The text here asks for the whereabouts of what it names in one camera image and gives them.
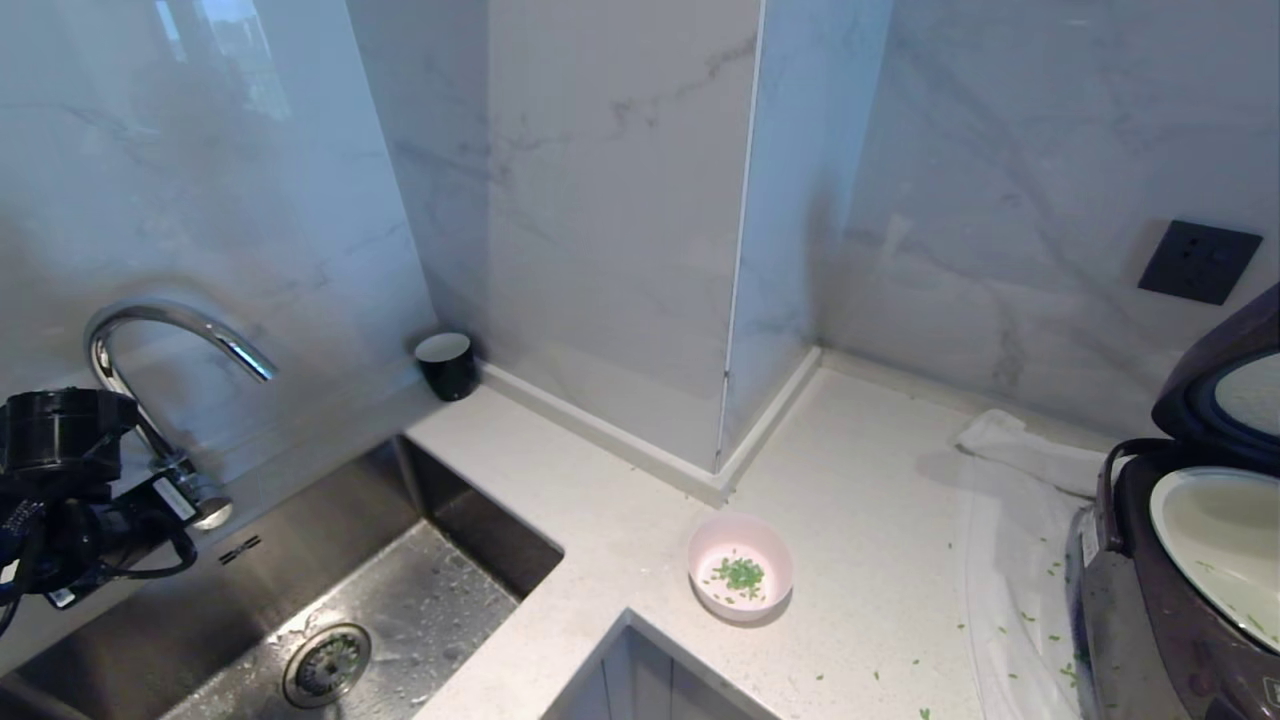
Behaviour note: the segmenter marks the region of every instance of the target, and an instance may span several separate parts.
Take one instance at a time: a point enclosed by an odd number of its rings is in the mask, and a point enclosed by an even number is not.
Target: rice cooker handle
[[[1124,536],[1120,533],[1120,521],[1116,520],[1115,491],[1111,487],[1111,477],[1116,460],[1143,452],[1155,452],[1167,447],[1170,441],[1156,438],[1126,439],[1111,448],[1102,471],[1098,473],[1098,550],[1106,552],[1124,552]]]

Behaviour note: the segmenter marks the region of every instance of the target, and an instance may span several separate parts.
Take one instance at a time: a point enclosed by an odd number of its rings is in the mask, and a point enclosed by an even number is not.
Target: small bowl
[[[746,557],[760,565],[759,597],[731,591],[717,579],[721,561]],[[782,538],[759,518],[722,511],[701,524],[689,541],[689,579],[698,600],[726,620],[750,623],[768,615],[791,593],[794,566]]]

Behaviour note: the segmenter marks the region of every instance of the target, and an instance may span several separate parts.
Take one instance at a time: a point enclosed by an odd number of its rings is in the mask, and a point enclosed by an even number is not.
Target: quartz countertop
[[[730,497],[796,565],[785,611],[753,628],[689,587],[686,543],[713,509],[488,387],[413,424],[413,442],[564,551],[417,720],[540,717],[632,615],[781,719],[980,717],[950,441],[983,407],[868,377],[819,369]]]

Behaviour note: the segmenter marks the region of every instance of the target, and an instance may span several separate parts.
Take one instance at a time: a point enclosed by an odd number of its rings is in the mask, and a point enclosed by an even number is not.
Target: chrome faucet
[[[138,400],[111,357],[111,333],[133,320],[155,320],[200,336],[259,382],[265,383],[275,377],[276,368],[236,331],[198,310],[168,300],[125,300],[108,305],[99,310],[84,328],[84,351],[99,382],[106,389],[127,395],[138,402],[138,434],[154,456],[151,470],[169,473],[174,486],[196,507],[197,515],[192,524],[202,530],[210,530],[230,518],[230,498],[221,493],[216,482],[205,482],[187,451],[160,432],[160,425]]]

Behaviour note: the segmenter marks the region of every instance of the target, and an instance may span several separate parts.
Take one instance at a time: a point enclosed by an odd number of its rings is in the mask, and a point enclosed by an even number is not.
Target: sink drain
[[[355,687],[372,643],[360,625],[333,625],[302,643],[284,671],[284,697],[297,707],[328,705]]]

